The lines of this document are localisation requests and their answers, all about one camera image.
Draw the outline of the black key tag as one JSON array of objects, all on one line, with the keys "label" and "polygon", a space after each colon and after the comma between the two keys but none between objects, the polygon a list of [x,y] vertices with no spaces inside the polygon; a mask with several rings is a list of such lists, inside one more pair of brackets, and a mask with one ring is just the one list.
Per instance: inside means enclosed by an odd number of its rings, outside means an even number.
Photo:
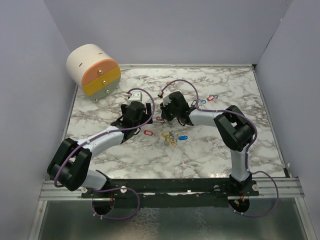
[{"label": "black key tag", "polygon": [[197,104],[197,101],[193,100],[192,103],[191,103],[191,106],[194,107],[196,104]]}]

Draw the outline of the red key tag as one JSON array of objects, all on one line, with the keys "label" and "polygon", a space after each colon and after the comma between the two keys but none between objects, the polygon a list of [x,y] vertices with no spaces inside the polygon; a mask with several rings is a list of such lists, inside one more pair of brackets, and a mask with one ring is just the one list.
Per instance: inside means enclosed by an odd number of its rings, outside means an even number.
[{"label": "red key tag", "polygon": [[209,97],[207,98],[207,101],[213,101],[215,99],[215,95],[209,95]]},{"label": "red key tag", "polygon": [[144,130],[143,133],[147,136],[152,136],[154,133],[150,130]]}]

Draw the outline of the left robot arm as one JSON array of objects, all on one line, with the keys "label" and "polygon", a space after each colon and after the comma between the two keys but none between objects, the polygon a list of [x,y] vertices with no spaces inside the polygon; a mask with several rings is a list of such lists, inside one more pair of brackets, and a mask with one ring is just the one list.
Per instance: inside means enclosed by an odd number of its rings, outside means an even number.
[{"label": "left robot arm", "polygon": [[125,143],[138,134],[142,126],[152,124],[153,111],[151,103],[122,104],[122,115],[105,130],[80,140],[64,139],[48,165],[47,173],[70,191],[85,187],[93,189],[101,198],[106,197],[111,190],[109,178],[97,170],[90,170],[91,160],[107,149]]}]

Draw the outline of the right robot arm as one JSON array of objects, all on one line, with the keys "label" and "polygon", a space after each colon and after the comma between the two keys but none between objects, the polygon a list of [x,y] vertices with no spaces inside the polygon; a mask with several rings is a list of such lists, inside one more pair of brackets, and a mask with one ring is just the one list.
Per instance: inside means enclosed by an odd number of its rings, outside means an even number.
[{"label": "right robot arm", "polygon": [[185,126],[216,127],[224,144],[230,149],[230,191],[240,196],[248,189],[252,174],[248,167],[248,147],[255,139],[257,129],[241,110],[231,105],[227,109],[209,110],[190,106],[180,91],[163,98],[161,116],[168,122],[177,119]]}]

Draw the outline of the red S carabiner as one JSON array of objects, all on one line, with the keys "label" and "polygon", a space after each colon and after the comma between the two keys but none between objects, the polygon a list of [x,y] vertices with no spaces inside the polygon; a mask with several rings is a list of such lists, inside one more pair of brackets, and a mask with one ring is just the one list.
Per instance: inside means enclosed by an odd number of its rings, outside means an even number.
[{"label": "red S carabiner", "polygon": [[158,122],[162,123],[162,124],[165,123],[165,120],[162,119],[160,116],[157,116],[157,117],[156,117],[156,120],[157,120]]}]

